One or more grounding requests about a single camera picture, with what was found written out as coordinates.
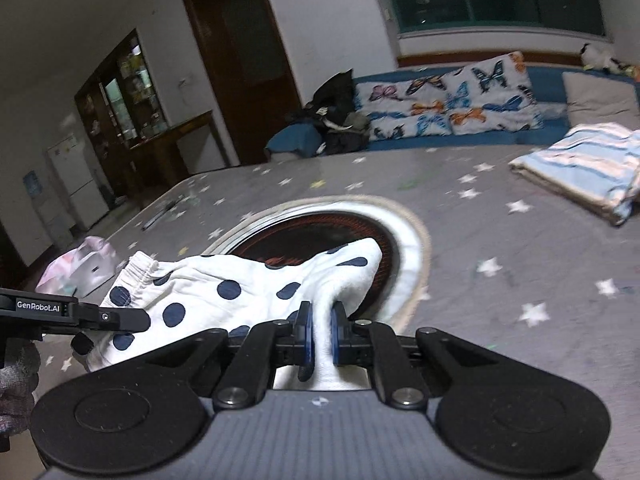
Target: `orange butterfly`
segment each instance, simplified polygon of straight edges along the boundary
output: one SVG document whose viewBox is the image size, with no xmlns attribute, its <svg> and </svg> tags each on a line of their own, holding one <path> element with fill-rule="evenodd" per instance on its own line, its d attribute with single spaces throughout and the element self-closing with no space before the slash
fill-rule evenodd
<svg viewBox="0 0 640 480">
<path fill-rule="evenodd" d="M 482 113 L 482 108 L 473 108 L 469 110 L 466 114 L 451 114 L 451 122 L 455 126 L 462 126 L 462 124 L 466 123 L 467 119 L 476 119 L 478 121 L 486 122 L 486 117 Z"/>
<path fill-rule="evenodd" d="M 509 57 L 513 61 L 514 65 L 516 66 L 516 70 L 518 72 L 523 73 L 526 70 L 524 66 L 524 56 L 521 53 L 511 52 L 509 54 Z"/>
<path fill-rule="evenodd" d="M 436 110 L 437 113 L 444 113 L 444 103 L 442 101 L 434 101 L 433 105 L 423 105 L 421 103 L 414 103 L 411 105 L 411 115 L 420 115 L 429 110 Z"/>
</svg>

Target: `silver bolt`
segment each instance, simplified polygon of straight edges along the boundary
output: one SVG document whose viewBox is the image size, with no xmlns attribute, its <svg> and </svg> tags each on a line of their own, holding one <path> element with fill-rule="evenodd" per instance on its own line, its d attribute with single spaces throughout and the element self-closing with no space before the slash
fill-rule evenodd
<svg viewBox="0 0 640 480">
<path fill-rule="evenodd" d="M 398 388 L 391 394 L 391 398 L 398 404 L 411 406 L 422 402 L 424 395 L 420 390 L 416 390 L 415 388 Z"/>
<path fill-rule="evenodd" d="M 229 406 L 242 404 L 248 398 L 249 394 L 245 390 L 242 388 L 236 388 L 235 386 L 220 390 L 218 393 L 218 400 L 224 404 L 228 404 Z"/>
</svg>

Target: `polka dot fabric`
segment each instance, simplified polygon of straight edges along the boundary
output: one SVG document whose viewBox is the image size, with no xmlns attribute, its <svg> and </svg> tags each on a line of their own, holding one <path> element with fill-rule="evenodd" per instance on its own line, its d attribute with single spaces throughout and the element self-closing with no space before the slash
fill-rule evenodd
<svg viewBox="0 0 640 480">
<path fill-rule="evenodd" d="M 144 308 L 151 327 L 135 334 L 88 333 L 94 349 L 86 356 L 86 364 L 89 370 L 98 370 L 209 328 L 220 327 L 241 335 L 260 322 L 294 318 L 300 302 L 306 300 L 314 309 L 316 371 L 300 386 L 295 383 L 297 369 L 281 368 L 276 386 L 366 387 L 366 379 L 358 376 L 357 380 L 346 380 L 345 370 L 338 375 L 333 366 L 330 309 L 334 301 L 343 302 L 347 314 L 357 309 L 381 256 L 371 238 L 317 254 L 299 266 L 270 266 L 229 255 L 157 262 L 137 252 L 102 306 Z"/>
</svg>

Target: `folded striped towel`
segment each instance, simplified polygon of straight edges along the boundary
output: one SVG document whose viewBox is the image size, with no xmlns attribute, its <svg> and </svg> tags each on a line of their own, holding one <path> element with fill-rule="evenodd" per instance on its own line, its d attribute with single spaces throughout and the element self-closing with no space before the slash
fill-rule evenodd
<svg viewBox="0 0 640 480">
<path fill-rule="evenodd" d="M 510 167 L 621 225 L 640 193 L 640 130 L 578 124 L 553 146 L 520 156 Z"/>
</svg>

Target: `glove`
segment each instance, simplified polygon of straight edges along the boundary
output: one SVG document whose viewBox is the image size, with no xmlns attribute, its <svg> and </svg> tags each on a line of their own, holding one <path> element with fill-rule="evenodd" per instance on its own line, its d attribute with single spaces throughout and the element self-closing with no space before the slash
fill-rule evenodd
<svg viewBox="0 0 640 480">
<path fill-rule="evenodd" d="M 39 368 L 40 354 L 33 342 L 16 338 L 7 340 L 4 368 L 0 368 L 1 436 L 13 436 L 27 429 Z"/>
</svg>

